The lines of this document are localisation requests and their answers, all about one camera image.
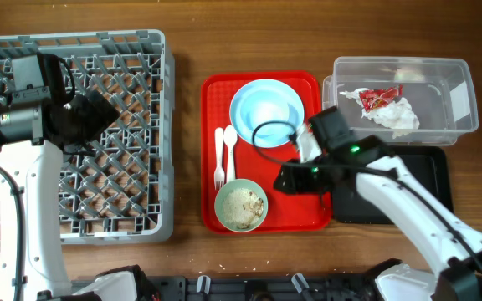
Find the green bowl with rice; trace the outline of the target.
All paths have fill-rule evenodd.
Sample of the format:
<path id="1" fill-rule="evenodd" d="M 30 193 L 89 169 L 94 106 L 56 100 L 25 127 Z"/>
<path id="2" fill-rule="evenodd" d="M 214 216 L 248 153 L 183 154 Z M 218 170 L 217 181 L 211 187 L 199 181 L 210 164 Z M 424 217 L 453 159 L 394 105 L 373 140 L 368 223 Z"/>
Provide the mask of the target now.
<path id="1" fill-rule="evenodd" d="M 226 183 L 215 197 L 219 222 L 231 232 L 252 232 L 261 226 L 269 210 L 264 190 L 254 181 L 236 179 Z"/>

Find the red snack wrapper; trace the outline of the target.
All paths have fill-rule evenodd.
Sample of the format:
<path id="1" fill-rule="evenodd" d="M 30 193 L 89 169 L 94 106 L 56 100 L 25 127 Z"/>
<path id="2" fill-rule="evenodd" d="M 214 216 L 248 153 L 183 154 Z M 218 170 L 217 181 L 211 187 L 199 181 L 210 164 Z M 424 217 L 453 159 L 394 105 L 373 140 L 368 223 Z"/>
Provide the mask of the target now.
<path id="1" fill-rule="evenodd" d="M 403 86 L 401 84 L 386 89 L 367 89 L 359 93 L 361 104 L 366 112 L 385 107 L 396 97 L 402 95 Z"/>

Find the white napkin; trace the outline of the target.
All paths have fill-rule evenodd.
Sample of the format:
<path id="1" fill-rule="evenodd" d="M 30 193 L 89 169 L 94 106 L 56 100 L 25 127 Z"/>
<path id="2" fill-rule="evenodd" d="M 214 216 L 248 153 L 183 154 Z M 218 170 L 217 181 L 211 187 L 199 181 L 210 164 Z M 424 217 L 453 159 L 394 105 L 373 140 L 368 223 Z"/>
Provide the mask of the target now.
<path id="1" fill-rule="evenodd" d="M 358 88 L 353 91 L 343 91 L 340 95 L 353 99 L 361 107 L 361 117 L 382 127 L 394 130 L 392 138 L 408 135 L 412 130 L 418 130 L 420 121 L 413 112 L 406 98 L 398 96 L 389 105 L 366 112 L 360 101 L 359 93 L 368 88 Z"/>

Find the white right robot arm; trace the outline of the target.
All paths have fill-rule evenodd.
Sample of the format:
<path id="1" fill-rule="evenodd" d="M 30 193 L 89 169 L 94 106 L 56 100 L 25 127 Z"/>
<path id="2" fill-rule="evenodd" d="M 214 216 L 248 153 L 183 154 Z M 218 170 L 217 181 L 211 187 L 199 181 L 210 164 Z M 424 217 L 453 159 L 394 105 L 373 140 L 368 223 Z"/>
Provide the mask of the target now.
<path id="1" fill-rule="evenodd" d="M 447 209 L 381 139 L 355 136 L 331 107 L 305 128 L 288 125 L 299 156 L 284 161 L 274 188 L 316 194 L 343 183 L 371 203 L 408 238 L 429 265 L 414 270 L 389 259 L 369 270 L 366 300 L 482 300 L 482 232 Z"/>

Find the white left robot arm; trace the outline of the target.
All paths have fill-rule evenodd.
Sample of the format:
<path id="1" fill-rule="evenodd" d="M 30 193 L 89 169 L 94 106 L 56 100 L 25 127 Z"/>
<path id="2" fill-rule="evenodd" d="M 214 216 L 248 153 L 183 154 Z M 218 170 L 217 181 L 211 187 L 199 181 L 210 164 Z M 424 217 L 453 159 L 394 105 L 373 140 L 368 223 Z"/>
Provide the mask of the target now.
<path id="1" fill-rule="evenodd" d="M 0 300 L 158 300 L 137 265 L 115 268 L 73 292 L 59 225 L 59 177 L 65 156 L 87 146 L 119 112 L 102 94 L 67 90 L 54 54 L 11 62 L 16 88 L 0 106 Z"/>

